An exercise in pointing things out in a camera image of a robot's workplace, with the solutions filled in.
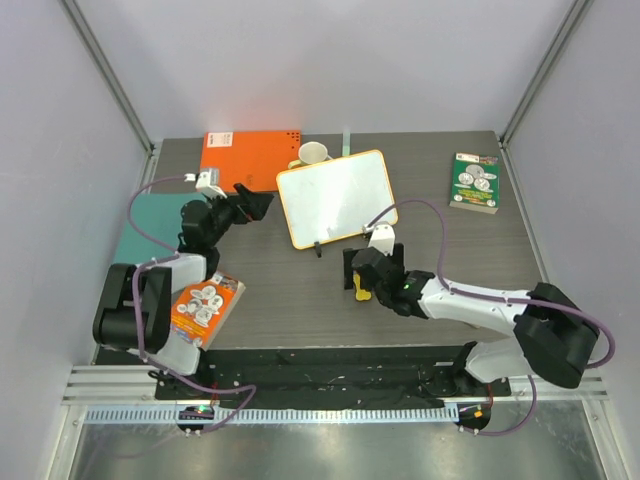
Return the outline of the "yellow whiteboard eraser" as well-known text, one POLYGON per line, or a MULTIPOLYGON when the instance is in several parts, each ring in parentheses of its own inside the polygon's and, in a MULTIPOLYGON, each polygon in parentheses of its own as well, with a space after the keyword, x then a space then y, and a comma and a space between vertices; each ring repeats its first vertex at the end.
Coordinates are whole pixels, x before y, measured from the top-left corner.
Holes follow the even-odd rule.
POLYGON ((355 290, 355 299, 358 302, 370 301, 372 299, 371 292, 362 286, 361 276, 357 272, 353 273, 353 285, 355 290))

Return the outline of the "yellow-framed whiteboard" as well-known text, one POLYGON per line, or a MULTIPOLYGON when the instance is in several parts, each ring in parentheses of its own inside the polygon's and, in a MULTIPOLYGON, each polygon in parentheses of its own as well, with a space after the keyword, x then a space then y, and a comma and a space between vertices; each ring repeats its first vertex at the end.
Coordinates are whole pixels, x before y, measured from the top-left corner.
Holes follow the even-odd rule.
POLYGON ((398 221, 384 156, 369 150, 283 171, 276 177, 291 243, 297 250, 360 235, 380 216, 398 221))

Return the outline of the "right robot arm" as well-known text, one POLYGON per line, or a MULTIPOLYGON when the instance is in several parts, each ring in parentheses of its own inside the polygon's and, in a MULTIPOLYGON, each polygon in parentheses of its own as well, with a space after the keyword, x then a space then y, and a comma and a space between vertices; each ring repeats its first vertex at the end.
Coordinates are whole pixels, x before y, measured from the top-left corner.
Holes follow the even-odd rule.
POLYGON ((600 331, 559 288, 500 291, 407 270, 374 247, 347 253, 345 269, 359 287, 403 317, 451 320, 502 334, 465 346, 451 371, 457 391, 472 395, 503 377, 537 375, 565 389, 582 380, 600 331))

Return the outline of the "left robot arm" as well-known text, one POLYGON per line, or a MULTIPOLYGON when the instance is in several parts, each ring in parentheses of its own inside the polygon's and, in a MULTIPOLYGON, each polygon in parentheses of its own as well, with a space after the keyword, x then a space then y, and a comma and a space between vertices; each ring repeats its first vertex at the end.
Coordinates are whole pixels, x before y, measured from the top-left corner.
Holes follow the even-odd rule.
POLYGON ((245 291, 219 270, 217 244, 231 226, 262 220, 273 200, 240 183, 232 195, 197 189, 202 196, 182 207, 178 245, 167 259, 110 266, 93 322, 97 344, 176 372, 193 399, 212 389, 200 355, 245 291))

